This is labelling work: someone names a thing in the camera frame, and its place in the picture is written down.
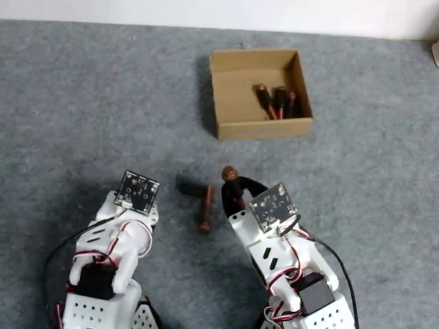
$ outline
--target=circuit board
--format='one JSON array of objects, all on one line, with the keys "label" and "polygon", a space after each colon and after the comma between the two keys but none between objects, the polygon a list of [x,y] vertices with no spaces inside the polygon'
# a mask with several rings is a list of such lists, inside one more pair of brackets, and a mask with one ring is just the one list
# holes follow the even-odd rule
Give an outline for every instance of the circuit board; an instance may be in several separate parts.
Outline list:
[{"label": "circuit board", "polygon": [[283,183],[252,199],[249,206],[264,233],[272,228],[272,224],[283,223],[297,214]]},{"label": "circuit board", "polygon": [[127,170],[123,175],[115,204],[149,214],[159,187],[159,182]]}]

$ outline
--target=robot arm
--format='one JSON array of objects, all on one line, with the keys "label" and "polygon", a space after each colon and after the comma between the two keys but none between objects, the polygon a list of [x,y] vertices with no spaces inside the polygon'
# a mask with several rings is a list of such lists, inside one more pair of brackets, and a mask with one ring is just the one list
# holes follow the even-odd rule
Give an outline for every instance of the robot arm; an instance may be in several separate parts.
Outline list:
[{"label": "robot arm", "polygon": [[[126,172],[119,192],[109,192],[89,224],[94,228],[76,243],[58,328],[160,328],[158,315],[132,279],[138,258],[151,250],[152,232],[158,223],[157,190],[158,183]],[[149,199],[149,203],[139,203],[135,196]]]},{"label": "robot arm", "polygon": [[283,184],[262,192],[228,218],[270,294],[258,328],[354,329],[336,274],[316,242],[300,229],[298,218]]}]

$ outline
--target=gray carpet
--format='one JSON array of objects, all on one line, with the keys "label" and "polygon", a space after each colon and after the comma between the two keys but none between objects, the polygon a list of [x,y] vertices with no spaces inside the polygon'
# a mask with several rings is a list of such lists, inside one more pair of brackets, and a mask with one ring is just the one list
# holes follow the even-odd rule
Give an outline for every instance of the gray carpet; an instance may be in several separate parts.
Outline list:
[{"label": "gray carpet", "polygon": [[[296,47],[307,136],[219,142],[208,55]],[[166,328],[252,328],[265,292],[219,199],[200,236],[177,172],[220,187],[232,164],[283,181],[303,223],[343,258],[361,328],[439,321],[439,70],[420,42],[301,34],[0,23],[0,327],[46,328],[47,253],[83,228],[125,169],[162,183],[161,221],[135,278]],[[68,249],[52,268],[62,297]],[[336,262],[330,264],[345,281]]]}]

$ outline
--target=cardboard box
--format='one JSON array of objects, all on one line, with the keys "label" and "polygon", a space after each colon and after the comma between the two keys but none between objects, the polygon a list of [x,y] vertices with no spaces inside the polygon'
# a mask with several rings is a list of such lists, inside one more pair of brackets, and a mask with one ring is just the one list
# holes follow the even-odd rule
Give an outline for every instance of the cardboard box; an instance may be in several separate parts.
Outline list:
[{"label": "cardboard box", "polygon": [[436,63],[437,67],[439,67],[439,41],[433,45],[431,50],[433,51],[434,62]]},{"label": "cardboard box", "polygon": [[[313,123],[302,68],[295,49],[214,51],[211,54],[217,137],[260,139],[304,135]],[[254,86],[294,91],[302,116],[270,120],[260,107]]]}]

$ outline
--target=white wall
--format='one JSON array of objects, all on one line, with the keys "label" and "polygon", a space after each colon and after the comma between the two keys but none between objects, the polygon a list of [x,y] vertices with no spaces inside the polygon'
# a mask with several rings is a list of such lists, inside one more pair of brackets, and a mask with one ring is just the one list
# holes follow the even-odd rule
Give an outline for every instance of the white wall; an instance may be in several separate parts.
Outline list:
[{"label": "white wall", "polygon": [[0,18],[439,37],[439,0],[0,0]]}]

